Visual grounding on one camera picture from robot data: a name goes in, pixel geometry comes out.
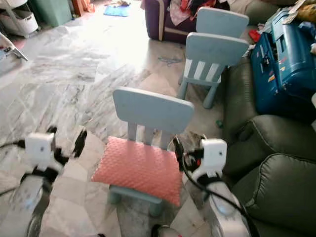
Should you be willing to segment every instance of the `white storage box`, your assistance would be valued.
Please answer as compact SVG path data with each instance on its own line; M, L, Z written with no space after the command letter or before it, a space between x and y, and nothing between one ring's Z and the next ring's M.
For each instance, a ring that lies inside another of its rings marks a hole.
M11 17L8 16L7 12L0 14L0 21L11 33L26 37L39 27L32 12L21 10L13 10L13 12L16 15L16 21L20 29L15 25Z
M0 8L6 9L5 1L9 4L11 8L16 8L25 4L28 0L0 0Z

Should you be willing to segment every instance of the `blue toolbox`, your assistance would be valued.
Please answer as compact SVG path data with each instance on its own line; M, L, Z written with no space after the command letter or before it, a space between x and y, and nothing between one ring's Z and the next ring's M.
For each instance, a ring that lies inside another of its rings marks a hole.
M252 54L256 109L260 114L286 116L306 122L316 119L311 102L316 92L316 56L310 53L312 36L302 32L280 11L272 33L262 33Z

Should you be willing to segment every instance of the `floor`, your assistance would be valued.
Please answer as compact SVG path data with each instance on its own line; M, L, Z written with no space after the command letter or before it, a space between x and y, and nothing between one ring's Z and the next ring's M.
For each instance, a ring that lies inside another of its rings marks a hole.
M28 62L14 56L0 62L0 144L54 124L57 145L69 152L82 126L89 130L82 156L70 161L54 184L41 236L148 237L156 223L171 225L184 237L209 235L185 178L181 206L166 204L159 218L149 217L149 204L143 201L124 198L117 206L108 204L107 185L89 181L107 137L126 137L126 124L115 113L113 90L130 86L175 96L179 87L185 47L149 39L139 4L133 1L131 15L124 18L104 16L98 1L95 13L26 40L22 52ZM188 87L186 100L195 106L182 134L188 148L197 144L196 134L221 137L216 125L223 116L221 88L211 110L202 107L206 93ZM31 169L23 151L0 151L0 191L16 185Z

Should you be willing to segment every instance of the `chair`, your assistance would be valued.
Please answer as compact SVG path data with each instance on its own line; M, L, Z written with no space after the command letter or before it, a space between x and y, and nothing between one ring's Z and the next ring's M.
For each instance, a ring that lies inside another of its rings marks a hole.
M226 66L236 64L248 49L237 39L248 24L248 17L238 13L202 7L197 13L197 32L187 37L186 64L177 97L185 99L188 83L210 86L203 106L211 108L221 74Z
M142 125L145 126L143 142L151 145L154 130L162 130L160 148L164 150L167 150L172 135L185 130L194 113L190 102L139 89L120 87L114 91L113 98L119 119L128 122L128 139L135 141L137 125ZM158 216L161 212L160 198L134 189L110 185L110 203L118 203L121 195L149 201L152 216Z

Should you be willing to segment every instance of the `pink cushion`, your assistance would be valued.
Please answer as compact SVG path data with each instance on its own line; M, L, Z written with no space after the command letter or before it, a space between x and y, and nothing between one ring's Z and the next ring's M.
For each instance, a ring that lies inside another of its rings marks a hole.
M182 173L174 152L109 137L91 180L136 189L180 205Z

